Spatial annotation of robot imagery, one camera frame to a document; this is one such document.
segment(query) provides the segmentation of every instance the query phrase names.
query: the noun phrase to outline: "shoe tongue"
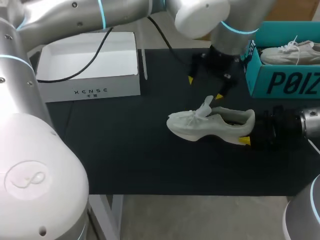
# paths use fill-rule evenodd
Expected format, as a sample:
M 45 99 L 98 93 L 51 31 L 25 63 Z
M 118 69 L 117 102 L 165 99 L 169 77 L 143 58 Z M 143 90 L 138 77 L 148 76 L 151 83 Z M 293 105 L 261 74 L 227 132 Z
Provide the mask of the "shoe tongue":
M 299 46 L 303 46 L 303 45 L 307 45 L 307 44 L 309 44 L 312 48 L 315 45 L 315 43 L 313 41 L 303 41 L 303 42 L 298 43 L 296 46 L 299 47 Z
M 207 96 L 204 100 L 204 103 L 201 105 L 201 107 L 195 111 L 195 115 L 198 115 L 200 117 L 206 117 L 209 114 L 211 114 L 212 109 L 210 107 L 210 103 L 214 99 L 214 96 Z

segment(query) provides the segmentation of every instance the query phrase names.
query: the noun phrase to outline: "cardboard box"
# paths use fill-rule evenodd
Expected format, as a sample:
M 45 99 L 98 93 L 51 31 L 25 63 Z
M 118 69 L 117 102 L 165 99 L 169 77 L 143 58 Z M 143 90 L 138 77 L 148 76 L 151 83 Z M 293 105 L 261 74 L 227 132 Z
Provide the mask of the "cardboard box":
M 276 0 L 265 21 L 311 21 L 319 0 Z
M 320 43 L 320 22 L 264 22 L 242 59 L 253 98 L 320 99 L 320 65 L 263 65 L 257 47 L 280 47 L 293 41 Z
M 85 33 L 45 46 L 36 78 L 52 81 L 77 73 L 93 58 L 105 34 Z M 39 89 L 46 103 L 140 95 L 134 33 L 111 32 L 84 72 L 63 82 L 39 83 Z

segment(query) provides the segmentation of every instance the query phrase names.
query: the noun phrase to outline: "black tabletop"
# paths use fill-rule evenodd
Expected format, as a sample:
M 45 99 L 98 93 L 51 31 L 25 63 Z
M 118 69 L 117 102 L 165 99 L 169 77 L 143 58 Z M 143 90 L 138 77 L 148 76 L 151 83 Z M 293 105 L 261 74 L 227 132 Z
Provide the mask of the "black tabletop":
M 206 50 L 177 52 L 187 62 Z M 91 194 L 292 196 L 320 174 L 320 156 L 306 140 L 280 151 L 252 151 L 215 137 L 189 142 L 173 135 L 168 115 L 197 109 L 221 82 L 202 71 L 190 86 L 186 67 L 167 49 L 147 50 L 146 62 L 141 96 L 47 104 L 58 133 L 85 167 Z M 256 113 L 279 104 L 320 101 L 253 99 L 242 78 L 222 102 Z

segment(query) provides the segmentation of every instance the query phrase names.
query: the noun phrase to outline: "white sneaker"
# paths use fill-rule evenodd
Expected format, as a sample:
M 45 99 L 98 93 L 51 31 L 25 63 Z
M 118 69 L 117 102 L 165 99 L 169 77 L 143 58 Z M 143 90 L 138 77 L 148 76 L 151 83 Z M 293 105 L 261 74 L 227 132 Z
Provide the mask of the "white sneaker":
M 320 43 L 296 42 L 262 50 L 261 62 L 266 65 L 320 65 Z
M 207 135 L 215 135 L 228 143 L 245 145 L 239 142 L 239 138 L 249 135 L 253 130 L 256 121 L 255 112 L 230 110 L 223 107 L 211 109 L 210 103 L 213 99 L 213 96 L 207 96 L 202 106 L 196 111 L 171 114 L 166 122 L 167 127 L 178 137 L 193 142 Z M 240 125 L 230 125 L 225 121 Z

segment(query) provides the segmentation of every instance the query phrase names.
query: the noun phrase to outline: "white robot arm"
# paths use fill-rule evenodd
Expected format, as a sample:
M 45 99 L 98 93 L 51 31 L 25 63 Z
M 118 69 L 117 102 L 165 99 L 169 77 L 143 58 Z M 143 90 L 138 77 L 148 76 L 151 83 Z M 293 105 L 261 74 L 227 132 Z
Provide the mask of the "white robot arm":
M 0 0 L 0 240 L 83 240 L 87 226 L 85 169 L 53 129 L 26 52 L 167 11 L 181 34 L 211 33 L 218 53 L 236 56 L 274 2 Z

